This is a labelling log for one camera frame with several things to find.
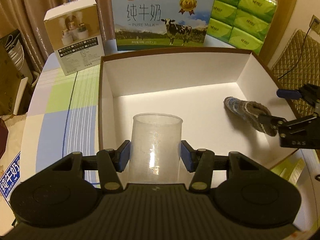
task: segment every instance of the electrical outlet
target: electrical outlet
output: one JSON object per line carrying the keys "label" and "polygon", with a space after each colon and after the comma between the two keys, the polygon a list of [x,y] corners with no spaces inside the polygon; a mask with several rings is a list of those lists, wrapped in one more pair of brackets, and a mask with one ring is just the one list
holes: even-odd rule
{"label": "electrical outlet", "polygon": [[311,22],[309,24],[311,30],[315,31],[316,33],[320,34],[320,20],[315,15],[313,15]]}

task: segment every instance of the plastic measuring cup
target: plastic measuring cup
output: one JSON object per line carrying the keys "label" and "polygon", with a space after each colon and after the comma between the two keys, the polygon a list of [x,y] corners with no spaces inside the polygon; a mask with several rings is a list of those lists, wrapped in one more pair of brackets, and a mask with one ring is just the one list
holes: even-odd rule
{"label": "plastic measuring cup", "polygon": [[178,182],[183,120],[168,114],[133,117],[129,182]]}

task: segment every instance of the cow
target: cow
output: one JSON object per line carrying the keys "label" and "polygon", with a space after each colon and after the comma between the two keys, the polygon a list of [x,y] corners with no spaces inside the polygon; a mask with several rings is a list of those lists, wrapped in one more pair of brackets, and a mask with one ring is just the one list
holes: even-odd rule
{"label": "cow", "polygon": [[186,43],[189,42],[190,39],[190,34],[191,34],[191,30],[192,27],[191,26],[184,26],[184,25],[177,25],[178,28],[178,33],[182,35],[182,46]]}
{"label": "cow", "polygon": [[184,45],[185,42],[187,43],[189,42],[192,27],[175,24],[173,23],[175,22],[175,20],[171,20],[171,19],[161,19],[161,21],[164,22],[167,28],[167,35],[170,39],[170,45],[173,44],[174,38],[176,37],[177,33],[182,35],[182,38],[183,38],[182,46]]}
{"label": "cow", "polygon": [[171,19],[161,19],[161,21],[164,22],[165,27],[167,28],[167,35],[170,39],[170,45],[173,44],[174,38],[176,37],[176,34],[178,32],[178,28],[176,24],[173,24],[176,20]]}

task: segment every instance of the screw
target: screw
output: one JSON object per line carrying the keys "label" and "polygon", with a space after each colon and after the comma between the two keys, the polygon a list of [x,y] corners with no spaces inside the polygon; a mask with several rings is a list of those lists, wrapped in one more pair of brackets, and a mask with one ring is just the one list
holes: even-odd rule
{"label": "screw", "polygon": [[191,187],[193,187],[195,190],[204,190],[207,188],[207,184],[202,181],[198,181],[192,183]]}
{"label": "screw", "polygon": [[104,188],[107,189],[107,190],[116,190],[119,187],[120,187],[119,183],[116,183],[116,182],[107,182],[104,185]]}

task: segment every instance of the quilted cushion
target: quilted cushion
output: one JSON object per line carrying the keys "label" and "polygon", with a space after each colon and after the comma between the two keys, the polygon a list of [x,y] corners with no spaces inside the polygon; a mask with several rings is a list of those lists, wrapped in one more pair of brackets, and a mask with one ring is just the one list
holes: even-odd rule
{"label": "quilted cushion", "polygon": [[[306,34],[302,30],[294,31],[282,55],[271,68],[272,73],[277,78],[297,63],[305,36]],[[298,65],[290,73],[279,79],[280,84],[285,89],[298,89],[305,83],[319,86],[319,53],[320,43],[308,36]],[[305,101],[300,99],[294,100],[293,103],[301,116],[313,113],[313,108]]]}

